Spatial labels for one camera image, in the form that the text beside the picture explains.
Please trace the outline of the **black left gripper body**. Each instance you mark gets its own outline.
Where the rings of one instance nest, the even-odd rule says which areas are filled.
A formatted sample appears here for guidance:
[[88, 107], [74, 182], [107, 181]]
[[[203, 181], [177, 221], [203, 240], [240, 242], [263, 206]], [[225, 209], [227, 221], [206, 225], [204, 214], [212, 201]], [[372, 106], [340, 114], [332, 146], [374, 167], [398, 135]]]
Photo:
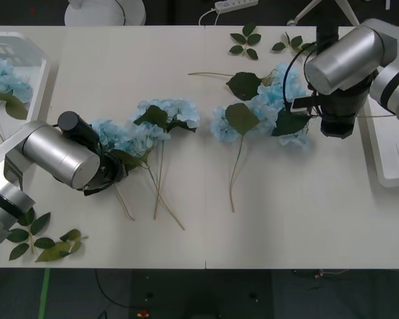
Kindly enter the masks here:
[[120, 158], [112, 152], [104, 152], [100, 157], [97, 171], [97, 187], [107, 188], [127, 176], [126, 168]]

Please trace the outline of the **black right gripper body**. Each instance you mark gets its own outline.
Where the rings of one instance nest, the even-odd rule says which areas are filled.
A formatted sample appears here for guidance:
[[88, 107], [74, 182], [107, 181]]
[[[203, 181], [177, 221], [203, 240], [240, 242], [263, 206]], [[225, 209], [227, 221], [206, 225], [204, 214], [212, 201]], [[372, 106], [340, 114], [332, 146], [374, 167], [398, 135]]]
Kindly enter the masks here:
[[323, 116], [321, 132], [326, 137], [347, 138], [354, 130], [354, 116]]

